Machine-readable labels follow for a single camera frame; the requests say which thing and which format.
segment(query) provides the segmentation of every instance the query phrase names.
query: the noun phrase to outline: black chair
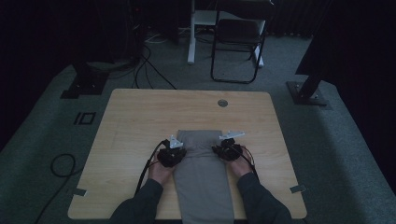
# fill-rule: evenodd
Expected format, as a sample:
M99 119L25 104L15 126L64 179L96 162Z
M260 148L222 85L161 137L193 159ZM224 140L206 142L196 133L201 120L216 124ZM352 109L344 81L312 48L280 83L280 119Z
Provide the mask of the black chair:
M238 19L222 19L220 14L228 12ZM270 0L218 0L217 15L215 25L215 35L212 44L212 64L210 67L210 76L215 81L233 82L233 83L251 83L256 79L259 69L260 58L262 56L262 47L265 40L265 31L269 21L273 18L275 6ZM215 67L215 53L217 44L228 44L237 46L247 46L250 52L248 60L251 60L255 49L259 47L259 54L255 63L254 75L249 80L233 80L215 78L213 71Z

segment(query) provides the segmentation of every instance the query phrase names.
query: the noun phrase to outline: person's hand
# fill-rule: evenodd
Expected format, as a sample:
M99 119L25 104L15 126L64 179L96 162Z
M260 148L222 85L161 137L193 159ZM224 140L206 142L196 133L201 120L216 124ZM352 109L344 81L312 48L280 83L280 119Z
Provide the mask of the person's hand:
M148 168L148 178L151 178L162 186L169 180L172 173L175 171L174 167L164 167L157 159L158 152L154 156L154 161L151 162Z
M251 162L251 158L247 153L247 149L243 146L241 146L243 155L247 158L249 162ZM233 173L239 178L242 175L245 175L247 173L251 173L251 167L250 164L243 158L239 157L235 161L228 161L228 165L231 167L231 170Z

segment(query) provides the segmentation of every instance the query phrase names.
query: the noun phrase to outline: dark curtain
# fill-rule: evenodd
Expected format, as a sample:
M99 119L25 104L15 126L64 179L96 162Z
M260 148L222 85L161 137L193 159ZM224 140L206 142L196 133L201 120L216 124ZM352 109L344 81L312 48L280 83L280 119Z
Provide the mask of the dark curtain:
M393 191L395 37L393 1L333 0L296 72L337 87Z
M95 1L1 1L0 30L1 150L62 69L112 58Z
M272 0L274 19L267 31L272 35L312 37L332 0Z

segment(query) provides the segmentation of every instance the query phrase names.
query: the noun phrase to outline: person's arm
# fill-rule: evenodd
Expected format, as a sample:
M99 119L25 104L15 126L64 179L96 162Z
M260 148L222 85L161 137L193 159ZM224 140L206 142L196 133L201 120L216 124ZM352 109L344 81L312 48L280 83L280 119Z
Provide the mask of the person's arm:
M249 161L251 160L244 147L243 155ZM237 187L244 202L249 224L291 223L289 209L260 184L245 159L239 157L228 164L233 173L239 177Z
M157 154L148 168L146 184L132 198L122 202L110 218L110 224L149 224L157 215L157 204L163 195L163 186L175 167L167 168L158 162Z
M157 204L163 194L163 186L153 179L132 198L122 202L110 218L111 224L153 223L157 215Z

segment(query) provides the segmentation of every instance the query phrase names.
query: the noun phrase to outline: gray cloth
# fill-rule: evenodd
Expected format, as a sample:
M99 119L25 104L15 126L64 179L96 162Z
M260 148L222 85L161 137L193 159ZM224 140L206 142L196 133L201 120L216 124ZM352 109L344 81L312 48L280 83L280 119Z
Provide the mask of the gray cloth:
M187 149L174 172L183 224L233 223L233 200L224 162L212 151L221 131L179 131Z

